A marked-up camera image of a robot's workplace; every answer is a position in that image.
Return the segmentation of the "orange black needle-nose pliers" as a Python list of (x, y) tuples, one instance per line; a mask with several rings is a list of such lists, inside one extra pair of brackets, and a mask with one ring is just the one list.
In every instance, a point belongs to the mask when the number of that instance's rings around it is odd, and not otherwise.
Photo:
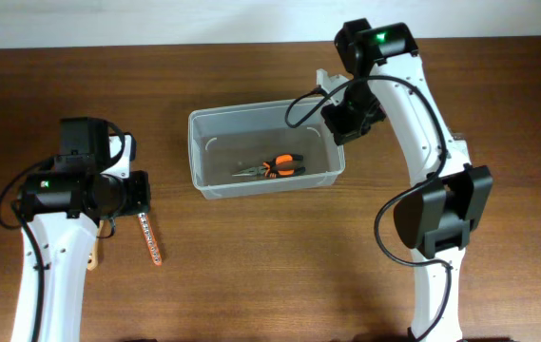
[(303, 175), (304, 166), (297, 166), (304, 157), (298, 154), (282, 154), (270, 161), (264, 161), (261, 166), (253, 166), (233, 174), (233, 177), (264, 177), (266, 179), (281, 179)]

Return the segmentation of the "clear plastic container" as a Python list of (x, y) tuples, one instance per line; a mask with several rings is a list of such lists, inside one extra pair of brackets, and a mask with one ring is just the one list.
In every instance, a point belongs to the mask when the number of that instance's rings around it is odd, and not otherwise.
[[(305, 123), (290, 128), (284, 121), (302, 118), (320, 101), (304, 99), (239, 104), (192, 112), (188, 118), (188, 156), (194, 187), (208, 200), (329, 186), (345, 169), (344, 149), (317, 111)], [(305, 172), (272, 180), (240, 176), (279, 155), (298, 154)]]

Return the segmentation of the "pack of coloured bits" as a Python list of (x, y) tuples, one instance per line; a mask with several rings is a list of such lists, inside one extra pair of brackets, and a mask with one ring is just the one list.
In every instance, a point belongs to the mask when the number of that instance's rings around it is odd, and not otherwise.
[(470, 157), (469, 149), (465, 137), (461, 133), (453, 132), (449, 130), (450, 137), (448, 139), (448, 145), (451, 151), (457, 151), (459, 154), (462, 154), (467, 159)]

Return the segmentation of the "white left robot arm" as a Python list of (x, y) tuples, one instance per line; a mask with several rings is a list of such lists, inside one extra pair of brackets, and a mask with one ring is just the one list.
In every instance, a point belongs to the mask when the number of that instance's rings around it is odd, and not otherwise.
[(150, 210), (134, 138), (96, 118), (63, 119), (57, 155), (37, 166), (11, 209), (23, 235), (23, 270), (11, 338), (77, 341), (89, 255), (102, 221)]

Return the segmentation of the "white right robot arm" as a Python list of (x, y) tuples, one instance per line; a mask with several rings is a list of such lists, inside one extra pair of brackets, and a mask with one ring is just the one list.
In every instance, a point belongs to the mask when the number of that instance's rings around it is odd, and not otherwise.
[(384, 204), (410, 259), (387, 256), (415, 273), (414, 341), (460, 341), (458, 282), (466, 248), (493, 187), (488, 167), (473, 165), (465, 141), (442, 119), (427, 85), (413, 34), (404, 23), (372, 28), (347, 22), (334, 45), (346, 71), (318, 76), (321, 115), (338, 145), (388, 120), (403, 153), (410, 188)]

